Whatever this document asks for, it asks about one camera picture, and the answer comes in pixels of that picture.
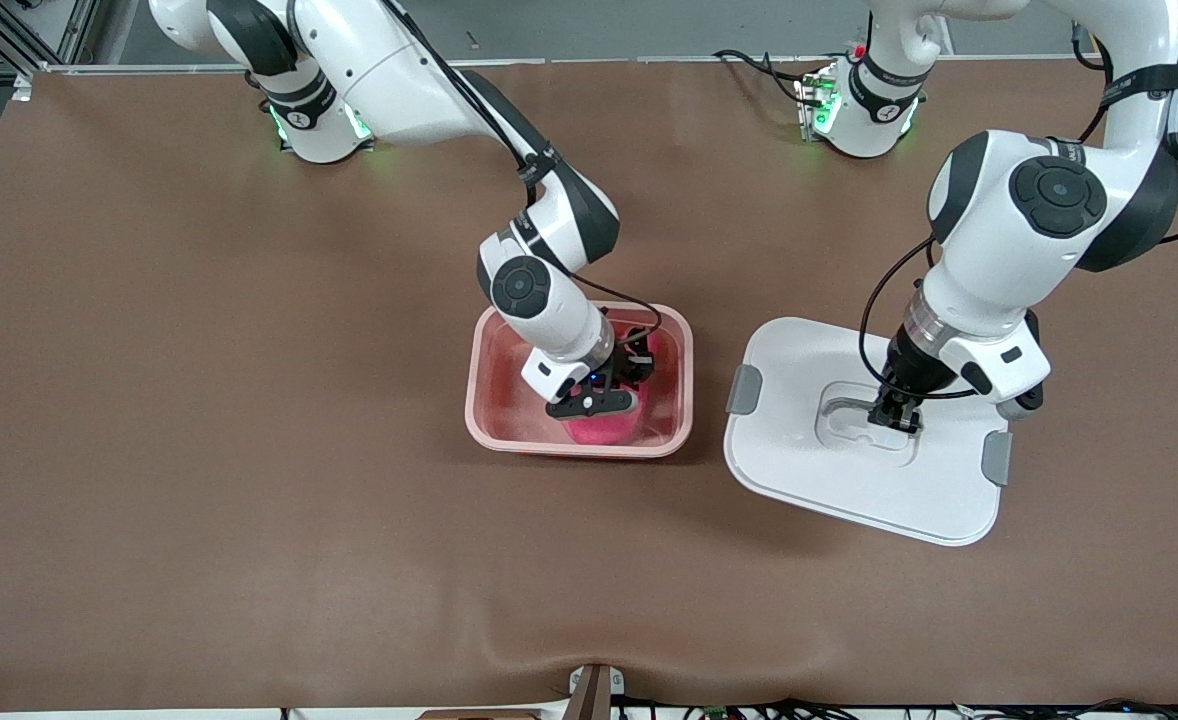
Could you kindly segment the silver table edge rail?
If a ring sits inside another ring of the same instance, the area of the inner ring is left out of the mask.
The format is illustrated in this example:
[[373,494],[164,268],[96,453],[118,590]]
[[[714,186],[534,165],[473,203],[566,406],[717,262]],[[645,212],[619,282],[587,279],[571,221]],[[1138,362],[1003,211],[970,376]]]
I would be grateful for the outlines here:
[[[547,58],[511,58],[490,60],[461,60],[452,61],[456,68],[497,68],[497,67],[540,67],[540,65],[594,65],[611,62],[641,62],[654,64],[712,64],[719,62],[717,57],[638,57],[638,58],[615,58],[615,59],[547,59]],[[1006,54],[1006,55],[946,55],[937,60],[937,68],[944,67],[947,61],[1066,61],[1070,67],[1083,68],[1072,54]],[[200,74],[240,74],[241,65],[234,62],[200,62],[200,64],[119,64],[119,65],[53,65],[44,62],[39,67],[40,72],[62,75],[200,75]]]

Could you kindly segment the brown table mat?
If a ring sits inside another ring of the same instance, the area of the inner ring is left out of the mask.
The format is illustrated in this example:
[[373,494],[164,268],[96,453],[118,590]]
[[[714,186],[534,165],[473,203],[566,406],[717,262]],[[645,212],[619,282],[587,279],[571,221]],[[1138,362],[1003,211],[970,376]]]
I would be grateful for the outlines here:
[[962,548],[746,491],[724,401],[776,316],[853,325],[981,128],[1074,136],[1072,61],[944,61],[849,161],[716,62],[492,67],[613,197],[589,270],[694,333],[657,462],[466,432],[481,138],[313,167],[240,75],[37,78],[0,123],[0,711],[531,705],[576,666],[670,704],[1178,704],[1178,242],[1038,310],[1047,401]]

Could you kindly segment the pink plush toy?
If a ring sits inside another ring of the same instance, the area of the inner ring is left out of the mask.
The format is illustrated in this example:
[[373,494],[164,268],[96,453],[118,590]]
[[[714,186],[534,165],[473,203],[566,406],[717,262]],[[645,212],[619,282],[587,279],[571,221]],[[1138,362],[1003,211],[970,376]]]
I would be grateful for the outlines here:
[[[656,338],[650,336],[650,350],[656,355],[659,343]],[[571,395],[576,387],[593,387],[595,389],[604,388],[604,363],[594,372],[585,375],[583,381],[580,381],[573,387],[565,396]],[[656,357],[656,368],[659,366]],[[626,445],[636,432],[638,428],[643,424],[647,412],[650,409],[650,381],[648,381],[640,391],[634,391],[638,394],[640,407],[638,410],[624,414],[624,415],[613,415],[613,416],[595,416],[590,420],[575,420],[575,421],[562,421],[565,424],[565,432],[569,432],[571,440],[580,445]]]

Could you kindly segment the white box lid grey latches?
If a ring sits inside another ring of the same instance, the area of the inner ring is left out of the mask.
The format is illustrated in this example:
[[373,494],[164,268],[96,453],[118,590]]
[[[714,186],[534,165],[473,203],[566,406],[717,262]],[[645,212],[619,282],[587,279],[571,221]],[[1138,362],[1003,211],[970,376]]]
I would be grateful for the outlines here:
[[1014,436],[981,398],[929,401],[915,434],[872,424],[858,348],[886,338],[795,316],[757,328],[732,379],[723,457],[752,493],[945,547],[999,516]]

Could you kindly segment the pink plastic box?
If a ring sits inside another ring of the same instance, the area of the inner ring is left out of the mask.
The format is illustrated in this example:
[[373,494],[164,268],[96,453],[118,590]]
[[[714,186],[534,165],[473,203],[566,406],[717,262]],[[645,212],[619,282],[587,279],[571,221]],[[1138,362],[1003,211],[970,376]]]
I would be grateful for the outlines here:
[[659,460],[684,445],[694,427],[694,338],[684,316],[659,306],[659,366],[650,378],[650,409],[626,445],[580,445],[519,372],[530,351],[497,310],[488,308],[474,329],[466,381],[465,421],[471,437],[490,450],[510,454]]

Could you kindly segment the metal clamp bracket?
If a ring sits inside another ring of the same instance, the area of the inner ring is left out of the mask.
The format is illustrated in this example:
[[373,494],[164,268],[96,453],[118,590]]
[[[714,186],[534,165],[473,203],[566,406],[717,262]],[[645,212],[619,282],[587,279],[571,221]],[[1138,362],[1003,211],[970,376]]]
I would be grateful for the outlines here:
[[620,720],[613,700],[624,696],[624,673],[617,667],[585,663],[570,675],[571,696],[560,720]]

